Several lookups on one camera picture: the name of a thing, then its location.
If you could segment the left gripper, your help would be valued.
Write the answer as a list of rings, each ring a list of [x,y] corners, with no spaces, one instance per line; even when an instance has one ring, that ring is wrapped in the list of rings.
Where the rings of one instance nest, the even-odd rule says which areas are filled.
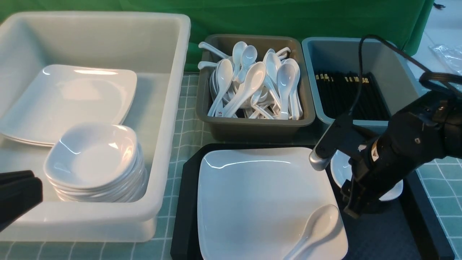
[[[43,202],[43,183],[31,170],[0,174],[0,230]]]

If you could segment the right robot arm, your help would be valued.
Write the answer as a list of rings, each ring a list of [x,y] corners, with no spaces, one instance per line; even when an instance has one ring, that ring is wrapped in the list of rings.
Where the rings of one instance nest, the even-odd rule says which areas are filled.
[[[429,91],[396,112],[386,130],[350,156],[352,177],[341,187],[344,212],[359,218],[411,172],[434,159],[461,158],[461,100]]]

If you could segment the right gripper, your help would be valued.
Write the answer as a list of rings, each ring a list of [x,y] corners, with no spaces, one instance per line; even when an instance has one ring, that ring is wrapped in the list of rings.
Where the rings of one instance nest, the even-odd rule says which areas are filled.
[[[350,156],[352,166],[352,177],[341,188],[344,199],[348,200],[343,211],[354,219],[419,165],[417,154],[402,150],[390,139],[376,139],[360,152],[352,146],[342,147],[341,151]]]

